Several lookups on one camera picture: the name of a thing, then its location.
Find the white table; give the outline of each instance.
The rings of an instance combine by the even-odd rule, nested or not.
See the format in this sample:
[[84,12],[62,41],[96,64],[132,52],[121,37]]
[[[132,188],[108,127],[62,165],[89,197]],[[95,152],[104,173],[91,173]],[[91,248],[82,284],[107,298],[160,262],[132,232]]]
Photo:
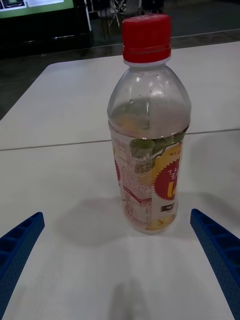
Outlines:
[[[189,133],[240,128],[240,42],[172,50],[192,101]],[[48,66],[0,122],[0,150],[109,140],[107,105],[122,56]]]
[[0,152],[0,236],[37,211],[39,237],[4,320],[233,320],[190,224],[240,237],[240,132],[185,137],[179,210],[161,235],[125,221],[110,142]]

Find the dark floor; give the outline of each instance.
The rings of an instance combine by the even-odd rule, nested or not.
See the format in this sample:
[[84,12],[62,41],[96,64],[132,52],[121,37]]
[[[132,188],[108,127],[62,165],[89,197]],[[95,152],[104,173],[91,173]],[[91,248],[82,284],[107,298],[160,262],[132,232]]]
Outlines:
[[[240,4],[213,1],[166,11],[173,20],[172,48],[240,41]],[[119,44],[121,37],[116,26],[112,28],[110,42],[107,42],[101,38],[101,28],[97,27],[97,23],[92,25],[96,28],[96,45],[104,46],[0,60],[0,119],[48,65],[122,54],[123,46]]]
[[[172,18],[172,37],[197,35],[240,28],[240,4],[224,1],[208,1],[191,5],[166,7],[164,13]],[[117,23],[111,25],[111,37],[103,36],[101,20],[91,21],[94,46],[122,42]]]

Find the bottle cap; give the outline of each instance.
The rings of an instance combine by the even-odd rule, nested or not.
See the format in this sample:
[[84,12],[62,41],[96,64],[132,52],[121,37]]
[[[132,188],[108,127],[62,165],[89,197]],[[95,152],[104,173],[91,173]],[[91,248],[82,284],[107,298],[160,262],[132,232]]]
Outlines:
[[140,15],[122,23],[123,59],[145,64],[171,55],[170,17],[166,14]]

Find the yellow label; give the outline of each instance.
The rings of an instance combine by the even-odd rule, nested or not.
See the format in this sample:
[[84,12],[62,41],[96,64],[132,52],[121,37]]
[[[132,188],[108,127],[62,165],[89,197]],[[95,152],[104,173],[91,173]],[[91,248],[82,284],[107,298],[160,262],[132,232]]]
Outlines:
[[123,209],[136,227],[165,228],[177,212],[177,181],[187,128],[160,139],[132,139],[111,131]]

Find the plastic bottle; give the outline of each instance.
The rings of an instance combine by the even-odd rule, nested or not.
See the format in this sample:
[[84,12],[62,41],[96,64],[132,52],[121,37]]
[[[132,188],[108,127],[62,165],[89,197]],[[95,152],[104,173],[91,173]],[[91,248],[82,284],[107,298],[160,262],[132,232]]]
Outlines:
[[131,225],[158,233],[176,217],[176,187],[191,102],[171,57],[170,18],[123,21],[123,59],[129,69],[110,97],[107,115],[123,209]]

